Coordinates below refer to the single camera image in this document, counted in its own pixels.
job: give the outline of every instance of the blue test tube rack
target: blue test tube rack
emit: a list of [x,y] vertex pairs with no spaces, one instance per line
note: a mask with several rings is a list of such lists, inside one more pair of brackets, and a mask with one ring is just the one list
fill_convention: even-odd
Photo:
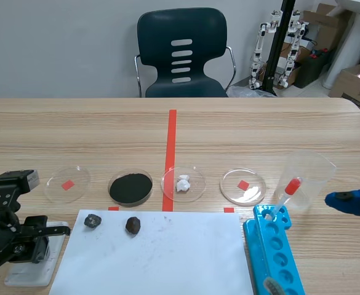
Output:
[[288,211],[283,206],[274,221],[268,221],[265,216],[273,208],[274,205],[255,206],[255,219],[243,224],[257,294],[269,295],[263,281],[271,277],[284,288],[286,295],[305,295],[285,233],[292,226]]

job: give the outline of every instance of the empty petri dish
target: empty petri dish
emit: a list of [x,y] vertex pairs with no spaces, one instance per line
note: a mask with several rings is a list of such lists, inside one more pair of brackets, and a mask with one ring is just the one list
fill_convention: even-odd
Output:
[[[181,175],[189,176],[190,188],[187,191],[177,192],[177,183]],[[173,167],[162,177],[161,187],[163,193],[175,202],[192,202],[202,196],[206,190],[206,179],[196,167]]]
[[265,197],[266,183],[256,172],[246,168],[234,168],[223,174],[220,180],[222,194],[239,206],[252,206]]
[[138,168],[126,169],[114,175],[108,183],[113,201],[124,207],[139,206],[148,200],[153,190],[153,179]]
[[71,203],[86,194],[90,181],[91,177],[86,168],[63,168],[51,176],[44,193],[53,203]]

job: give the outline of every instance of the rock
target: rock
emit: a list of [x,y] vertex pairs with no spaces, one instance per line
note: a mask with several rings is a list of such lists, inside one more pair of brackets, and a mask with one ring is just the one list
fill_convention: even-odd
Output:
[[177,192],[186,192],[188,191],[188,189],[190,189],[191,184],[186,181],[185,179],[181,179],[178,183],[177,183]]
[[137,217],[129,218],[125,228],[129,233],[137,235],[140,230],[140,220]]
[[178,176],[178,181],[185,179],[186,181],[190,180],[190,176],[189,175],[180,175]]
[[86,217],[86,220],[84,220],[84,225],[94,229],[96,227],[99,226],[99,224],[102,222],[102,219],[94,214],[88,214],[88,216]]

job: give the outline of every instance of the chair backrest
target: chair backrest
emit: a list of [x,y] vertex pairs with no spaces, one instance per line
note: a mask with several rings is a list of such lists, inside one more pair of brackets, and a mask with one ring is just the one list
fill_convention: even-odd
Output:
[[158,80],[204,76],[205,63],[225,53],[226,19],[213,8],[148,12],[137,37],[141,61],[157,69]]

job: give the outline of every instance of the table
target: table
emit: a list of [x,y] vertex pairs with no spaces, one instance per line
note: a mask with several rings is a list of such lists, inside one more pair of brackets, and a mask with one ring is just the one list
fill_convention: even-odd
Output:
[[[340,98],[0,99],[0,174],[37,169],[41,178],[19,198],[20,219],[46,214],[72,227],[79,209],[114,206],[108,181],[132,167],[154,181],[151,198],[136,210],[161,210],[170,109],[178,111],[176,165],[195,165],[207,180],[199,200],[175,203],[174,211],[234,207],[245,221],[252,208],[230,203],[219,190],[229,168],[257,171],[267,185],[262,203],[275,203],[274,188],[291,151],[312,149],[336,164],[335,178],[309,212],[291,212],[288,237],[307,294],[360,294],[360,217],[324,204],[329,192],[360,188],[360,110]],[[71,204],[50,203],[46,181],[75,165],[89,169],[89,193]],[[0,294],[49,293],[49,287],[5,287],[7,268],[0,268]]]

